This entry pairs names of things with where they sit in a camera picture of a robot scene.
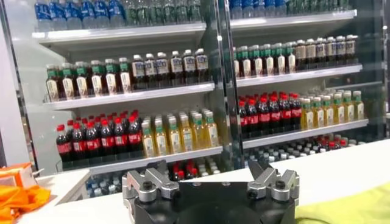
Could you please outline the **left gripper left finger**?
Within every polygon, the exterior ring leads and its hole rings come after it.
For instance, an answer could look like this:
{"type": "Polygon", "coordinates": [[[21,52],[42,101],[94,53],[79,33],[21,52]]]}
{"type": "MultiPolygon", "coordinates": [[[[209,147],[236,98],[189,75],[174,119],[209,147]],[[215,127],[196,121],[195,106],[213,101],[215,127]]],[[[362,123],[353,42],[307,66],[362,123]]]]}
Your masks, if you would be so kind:
{"type": "Polygon", "coordinates": [[[143,172],[130,170],[122,179],[122,197],[130,201],[138,198],[142,203],[152,203],[157,194],[164,199],[173,200],[180,196],[179,183],[171,181],[166,175],[166,161],[152,162],[143,172]]]}

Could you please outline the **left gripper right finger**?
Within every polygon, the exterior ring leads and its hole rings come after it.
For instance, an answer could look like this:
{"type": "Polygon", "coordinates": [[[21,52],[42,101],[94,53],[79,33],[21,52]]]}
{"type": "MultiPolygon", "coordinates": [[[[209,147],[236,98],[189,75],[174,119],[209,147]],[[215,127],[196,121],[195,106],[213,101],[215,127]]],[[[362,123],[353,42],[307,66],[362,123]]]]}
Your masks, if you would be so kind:
{"type": "Polygon", "coordinates": [[[249,199],[260,200],[270,196],[275,201],[290,199],[299,202],[299,175],[294,170],[285,170],[282,174],[271,165],[250,160],[248,168],[253,181],[247,183],[249,199]]]}

